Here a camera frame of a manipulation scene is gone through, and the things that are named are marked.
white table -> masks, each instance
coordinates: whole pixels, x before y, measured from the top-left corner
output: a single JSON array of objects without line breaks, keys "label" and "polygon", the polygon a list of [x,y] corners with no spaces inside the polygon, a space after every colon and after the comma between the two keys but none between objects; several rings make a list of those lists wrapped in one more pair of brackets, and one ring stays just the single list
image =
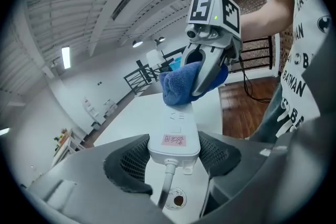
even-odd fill
[{"label": "white table", "polygon": [[[152,94],[134,98],[121,113],[110,123],[95,141],[99,146],[119,139],[150,133],[154,128],[153,122],[160,121],[160,107],[163,103],[162,94]],[[211,131],[222,134],[222,109],[218,90],[207,93],[199,100],[193,102],[195,121],[198,130]],[[165,166],[149,160],[145,183],[153,188],[151,200],[157,204],[165,176]],[[191,223],[198,219],[206,195],[208,175],[198,161],[194,167],[194,173],[186,176],[182,168],[177,168],[172,187],[182,189],[187,196],[187,202],[183,209],[163,209],[172,221],[177,224]]]}]

white wall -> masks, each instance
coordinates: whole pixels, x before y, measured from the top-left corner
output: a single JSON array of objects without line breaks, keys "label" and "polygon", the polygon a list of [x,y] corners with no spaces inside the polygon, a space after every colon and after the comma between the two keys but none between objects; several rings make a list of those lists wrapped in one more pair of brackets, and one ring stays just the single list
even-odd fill
[{"label": "white wall", "polygon": [[83,100],[76,91],[69,90],[60,79],[55,79],[49,84],[51,91],[60,106],[65,110],[69,117],[86,133],[89,134],[93,128],[95,120],[84,109]]},{"label": "white wall", "polygon": [[11,131],[0,137],[17,182],[29,186],[48,171],[57,145],[54,137],[75,126],[48,87],[39,92],[17,116]]},{"label": "white wall", "polygon": [[104,115],[104,103],[111,99],[119,102],[131,88],[124,76],[139,68],[136,61],[147,64],[146,53],[155,48],[153,41],[144,42],[137,48],[129,45],[90,58],[65,72],[64,85],[78,97],[86,97],[99,114]]}]

label sticker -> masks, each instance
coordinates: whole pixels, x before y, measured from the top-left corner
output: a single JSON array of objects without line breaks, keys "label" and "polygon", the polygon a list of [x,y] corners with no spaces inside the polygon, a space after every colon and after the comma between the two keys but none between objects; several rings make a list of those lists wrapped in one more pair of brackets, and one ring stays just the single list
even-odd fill
[{"label": "label sticker", "polygon": [[164,146],[187,146],[185,135],[171,135],[165,134],[161,145]]}]

power cord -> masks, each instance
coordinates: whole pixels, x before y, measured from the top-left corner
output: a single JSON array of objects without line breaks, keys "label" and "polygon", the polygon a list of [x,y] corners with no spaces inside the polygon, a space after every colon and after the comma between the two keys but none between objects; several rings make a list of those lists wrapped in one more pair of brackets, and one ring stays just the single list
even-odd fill
[{"label": "power cord", "polygon": [[[252,83],[250,82],[250,80],[248,79],[248,77],[245,74],[244,62],[243,62],[243,59],[242,59],[241,56],[239,56],[239,62],[240,62],[240,66],[241,66],[241,71],[243,72],[243,75],[244,75],[244,90],[246,92],[246,95],[249,96],[251,99],[256,100],[256,101],[258,101],[260,103],[269,104],[271,102],[271,98],[261,98],[261,99],[258,99],[258,98],[254,98],[252,96],[252,94],[253,94],[253,86],[252,86]],[[250,83],[251,93],[249,92],[249,88],[247,86],[246,80]]]},{"label": "power cord", "polygon": [[179,165],[179,162],[175,159],[166,159],[164,161],[166,166],[166,176],[164,178],[161,194],[159,197],[158,207],[163,209],[164,205],[166,204],[170,188],[172,186],[173,177],[175,175],[175,170]]}]

ceiling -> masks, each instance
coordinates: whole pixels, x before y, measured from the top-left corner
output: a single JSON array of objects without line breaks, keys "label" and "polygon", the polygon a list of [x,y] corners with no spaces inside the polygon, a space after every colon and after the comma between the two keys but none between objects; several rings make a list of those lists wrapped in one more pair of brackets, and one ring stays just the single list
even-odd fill
[{"label": "ceiling", "polygon": [[0,56],[0,91],[22,97],[55,74],[62,46],[71,57],[146,40],[185,17],[191,0],[20,0],[9,17]]}]

